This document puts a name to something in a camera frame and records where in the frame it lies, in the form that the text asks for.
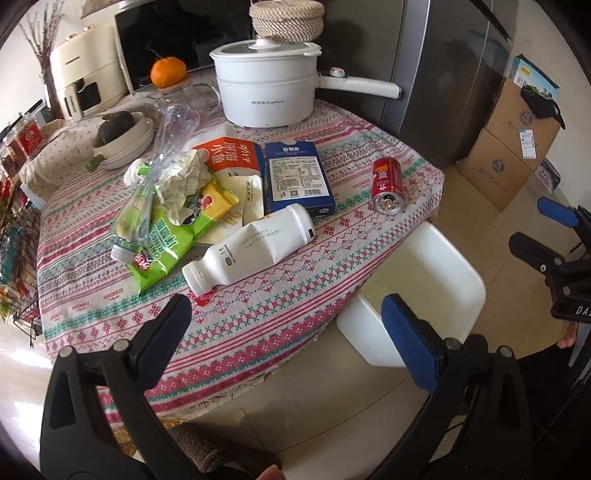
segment woven basket lid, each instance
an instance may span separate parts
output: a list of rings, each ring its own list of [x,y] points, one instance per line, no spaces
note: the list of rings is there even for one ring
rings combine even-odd
[[[251,5],[251,17],[265,20],[317,18],[324,14],[324,5],[314,0],[266,0]]]

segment chip bag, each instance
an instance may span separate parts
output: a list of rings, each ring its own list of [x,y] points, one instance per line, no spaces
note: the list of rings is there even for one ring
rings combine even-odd
[[[236,205],[239,199],[229,190],[211,181],[201,192],[187,199],[193,209],[182,225],[173,225],[166,211],[158,206],[152,210],[150,245],[135,255],[129,265],[142,293],[164,278],[191,249],[195,239],[211,228]]]

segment stainless steel refrigerator door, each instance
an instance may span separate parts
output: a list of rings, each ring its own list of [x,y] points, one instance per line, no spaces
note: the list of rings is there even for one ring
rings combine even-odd
[[[326,7],[320,71],[337,66],[350,76],[391,81],[404,0],[321,0]],[[379,125],[386,99],[352,92],[316,90],[316,96]]]
[[[387,102],[381,127],[435,166],[461,158],[484,126],[507,51],[489,42],[489,22],[469,0],[407,2],[393,75],[404,96]]]

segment hand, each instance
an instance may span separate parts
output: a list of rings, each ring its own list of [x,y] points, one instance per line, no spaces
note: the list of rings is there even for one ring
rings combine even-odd
[[[275,465],[271,465],[256,480],[285,480],[285,475]]]
[[[566,329],[564,338],[560,339],[556,344],[558,348],[568,348],[574,345],[574,341],[577,339],[577,323],[569,322],[569,326]]]

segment microwave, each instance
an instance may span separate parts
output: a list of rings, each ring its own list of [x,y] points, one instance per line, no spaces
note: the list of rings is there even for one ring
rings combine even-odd
[[[115,15],[119,61],[130,93],[151,85],[162,57],[177,57],[187,70],[213,65],[214,48],[252,38],[249,0],[151,0],[123,2]]]

